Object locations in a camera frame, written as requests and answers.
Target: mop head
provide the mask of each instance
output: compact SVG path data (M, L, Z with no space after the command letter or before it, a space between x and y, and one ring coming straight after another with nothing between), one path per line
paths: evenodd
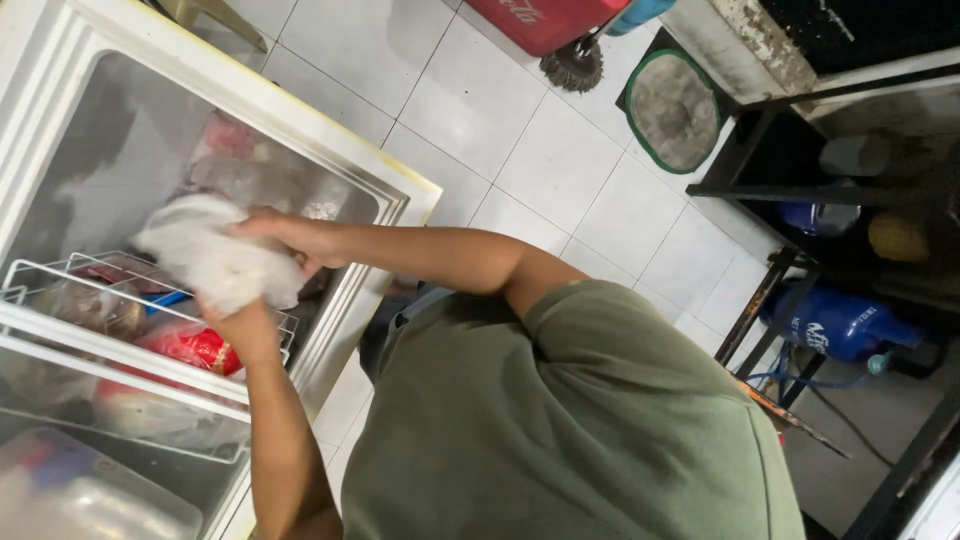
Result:
M603 55L600 45L593 43L590 54L578 57L573 43L540 59L540 71L546 74L550 84L571 92L584 93L593 90L603 78Z

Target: green trim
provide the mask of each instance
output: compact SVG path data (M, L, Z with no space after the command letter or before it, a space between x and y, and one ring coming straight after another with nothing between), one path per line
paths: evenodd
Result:
M697 170L697 167L699 167L700 165L704 164L704 161L706 161L707 158L710 157L710 153L712 153L712 150L713 150L713 149L710 149L710 152L707 152L707 153L704 155L704 157L703 157L696 165L694 165L692 168L686 169L686 170L675 169L675 168L671 167L670 165L664 163L663 160L660 159L660 156L657 155L657 152L655 152L654 149L653 149L653 147L650 146L650 142L648 142L647 139L646 139L646 137L644 137L644 136L640 133L640 130L636 127L636 122L635 122L634 118L633 118L633 117L631 116L631 114L630 114L630 111L631 111L631 107L630 107L630 97L634 94L634 82L636 81L636 74L639 73L641 69L643 69L644 67L646 67L647 64L650 63L650 61L652 61L652 60L654 60L654 59L657 59L657 58L659 58L659 57L661 57L661 56L664 56L664 55L673 55L673 56L675 56L675 57L677 57L677 58L685 61L685 62L687 63L687 65L689 65L690 67L693 68L694 73L696 73L697 76L700 77L700 81L707 87L708 90L710 90L710 100L713 102L713 110L714 110L714 112L716 112L716 115L717 115L717 139L719 140L719 138L720 138L720 129L723 127L723 122L722 122L722 119L721 119L721 117L720 117L720 106L717 104L717 96L713 93L713 89L710 87L710 80L709 80L709 78L707 77L707 73L705 73L704 70L703 70L703 68L701 68L699 65L697 65L697 62L693 61L693 59L692 59L691 57L687 56L687 55L684 54L683 52L678 51L678 50L676 50L676 49L660 49L659 51L654 52L653 54L651 54L651 55L648 56L647 58L643 59L643 60L636 66L636 68L634 68L634 72L630 74L630 79L627 81L627 95L626 95L626 98L625 98L626 105L627 105L627 108L626 108L626 109L627 109L627 123L630 124L630 129L631 129L631 131L634 132L634 135L636 136L636 141L640 143L640 146L642 146L643 149L647 151L647 154L650 156L650 158L651 158L657 165L659 165L661 169L663 169L663 170L665 170L665 171L667 171L667 172L673 173L673 174L690 174L690 173L692 173L693 171Z

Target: olive green t-shirt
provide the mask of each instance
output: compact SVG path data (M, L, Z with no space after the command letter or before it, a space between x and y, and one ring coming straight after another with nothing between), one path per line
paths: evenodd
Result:
M385 355L347 539L804 538L773 425L630 289L454 294Z

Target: person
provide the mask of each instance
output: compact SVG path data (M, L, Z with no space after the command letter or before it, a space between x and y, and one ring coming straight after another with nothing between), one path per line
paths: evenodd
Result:
M804 538L770 421L634 291L471 229L260 210L234 233L437 285L365 362L343 519L269 310L204 308L247 369L260 538Z

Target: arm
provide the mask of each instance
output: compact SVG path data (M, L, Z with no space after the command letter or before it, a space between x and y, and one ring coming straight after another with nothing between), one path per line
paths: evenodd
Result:
M320 446L280 361L272 312L262 299L230 317L201 306L206 321L247 369L253 510L259 538L341 538L343 524Z
M530 244L474 229L352 225L269 213L236 231L272 236L306 253L310 273L321 266L368 264L453 290L502 294L519 317L550 288L588 278Z

